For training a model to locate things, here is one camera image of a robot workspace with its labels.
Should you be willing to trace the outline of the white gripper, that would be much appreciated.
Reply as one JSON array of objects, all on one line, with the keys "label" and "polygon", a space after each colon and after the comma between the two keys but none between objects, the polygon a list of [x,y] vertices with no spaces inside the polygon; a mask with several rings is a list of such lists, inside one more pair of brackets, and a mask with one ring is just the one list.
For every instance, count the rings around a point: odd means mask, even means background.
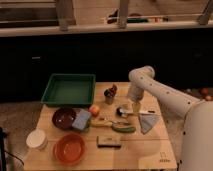
[{"label": "white gripper", "polygon": [[134,84],[130,85],[127,97],[132,101],[132,109],[134,113],[138,113],[140,111],[141,108],[140,101],[143,99],[143,96],[144,96],[143,89],[137,87]]}]

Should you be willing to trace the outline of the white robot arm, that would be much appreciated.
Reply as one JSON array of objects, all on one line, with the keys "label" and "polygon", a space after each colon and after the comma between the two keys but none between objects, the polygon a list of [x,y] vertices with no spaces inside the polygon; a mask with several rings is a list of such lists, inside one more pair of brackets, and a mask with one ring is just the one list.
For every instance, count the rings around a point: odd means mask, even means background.
[{"label": "white robot arm", "polygon": [[147,91],[185,120],[179,171],[213,171],[213,101],[185,94],[154,76],[151,66],[131,70],[128,97],[139,102]]}]

